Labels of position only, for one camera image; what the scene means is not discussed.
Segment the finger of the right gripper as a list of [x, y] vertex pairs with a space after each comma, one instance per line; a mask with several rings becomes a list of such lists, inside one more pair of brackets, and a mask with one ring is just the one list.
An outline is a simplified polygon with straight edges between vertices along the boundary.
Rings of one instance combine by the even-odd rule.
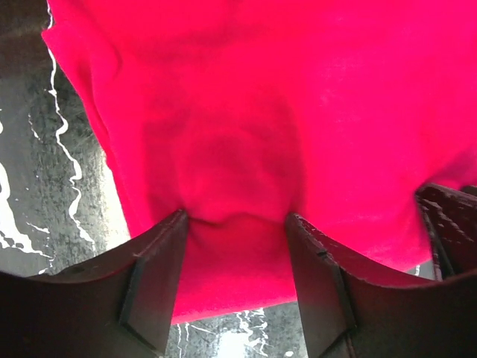
[[426, 184], [414, 194], [430, 238], [436, 280], [476, 269], [476, 187]]

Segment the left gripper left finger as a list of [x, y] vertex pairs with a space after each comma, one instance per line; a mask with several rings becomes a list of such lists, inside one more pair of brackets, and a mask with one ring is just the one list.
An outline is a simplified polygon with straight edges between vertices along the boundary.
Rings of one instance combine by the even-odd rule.
[[1, 274], [3, 357], [162, 357], [183, 265], [178, 210], [55, 275]]

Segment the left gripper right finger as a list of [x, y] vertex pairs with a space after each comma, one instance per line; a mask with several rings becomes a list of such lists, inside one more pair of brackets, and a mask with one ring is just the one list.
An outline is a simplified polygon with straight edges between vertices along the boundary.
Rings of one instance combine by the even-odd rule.
[[476, 272], [428, 280], [381, 265], [286, 219], [310, 357], [474, 357]]

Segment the red t-shirt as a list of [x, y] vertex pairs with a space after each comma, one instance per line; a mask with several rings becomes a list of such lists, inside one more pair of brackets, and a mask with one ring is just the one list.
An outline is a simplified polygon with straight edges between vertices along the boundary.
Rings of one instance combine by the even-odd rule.
[[415, 190], [476, 182], [474, 1], [49, 5], [131, 236], [188, 214], [174, 323], [294, 301], [290, 212], [408, 271]]

